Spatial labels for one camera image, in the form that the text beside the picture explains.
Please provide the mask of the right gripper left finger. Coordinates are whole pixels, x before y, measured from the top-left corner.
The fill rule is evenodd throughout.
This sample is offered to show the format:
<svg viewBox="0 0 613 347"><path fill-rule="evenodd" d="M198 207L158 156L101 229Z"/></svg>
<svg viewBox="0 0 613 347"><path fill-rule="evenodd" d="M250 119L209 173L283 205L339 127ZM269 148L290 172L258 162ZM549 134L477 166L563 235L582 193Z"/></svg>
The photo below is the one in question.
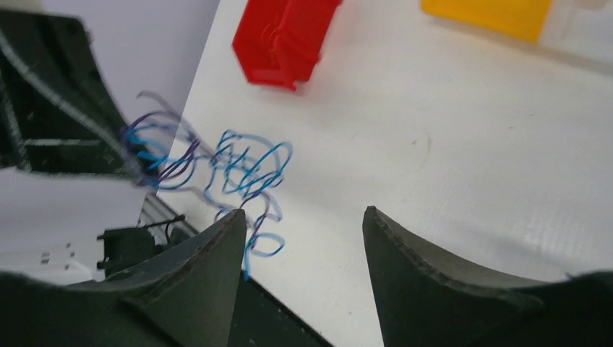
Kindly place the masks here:
<svg viewBox="0 0 613 347"><path fill-rule="evenodd" d="M109 279L69 286L1 274L3 346L225 346L243 210Z"/></svg>

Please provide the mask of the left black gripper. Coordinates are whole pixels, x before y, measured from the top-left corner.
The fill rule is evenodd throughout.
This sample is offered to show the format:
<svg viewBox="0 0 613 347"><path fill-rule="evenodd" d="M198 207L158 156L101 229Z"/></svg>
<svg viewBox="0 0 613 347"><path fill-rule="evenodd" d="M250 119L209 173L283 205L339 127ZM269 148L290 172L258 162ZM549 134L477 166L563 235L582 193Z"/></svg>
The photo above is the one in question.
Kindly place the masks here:
<svg viewBox="0 0 613 347"><path fill-rule="evenodd" d="M94 173L101 165L142 184L153 162L137 156L145 146L129 143L127 128L78 18L1 11L1 168Z"/></svg>

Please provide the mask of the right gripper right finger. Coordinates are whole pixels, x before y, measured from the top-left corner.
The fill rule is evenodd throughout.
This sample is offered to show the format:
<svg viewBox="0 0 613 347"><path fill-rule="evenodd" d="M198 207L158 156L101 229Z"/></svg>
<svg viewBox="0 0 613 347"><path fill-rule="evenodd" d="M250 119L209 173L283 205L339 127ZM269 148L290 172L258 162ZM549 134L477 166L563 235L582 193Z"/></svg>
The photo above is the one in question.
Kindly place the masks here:
<svg viewBox="0 0 613 347"><path fill-rule="evenodd" d="M374 206L362 223L386 346L610 346L612 273L543 282L413 234Z"/></svg>

